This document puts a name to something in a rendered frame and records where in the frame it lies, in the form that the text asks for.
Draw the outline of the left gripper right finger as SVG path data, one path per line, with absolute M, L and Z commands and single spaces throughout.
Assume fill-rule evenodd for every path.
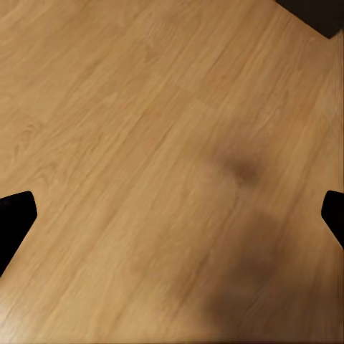
M 322 204 L 321 216 L 344 248 L 344 193 L 328 191 Z

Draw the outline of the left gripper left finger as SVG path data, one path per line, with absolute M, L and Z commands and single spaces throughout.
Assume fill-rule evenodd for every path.
M 31 191 L 0 199 L 0 277 L 37 218 Z

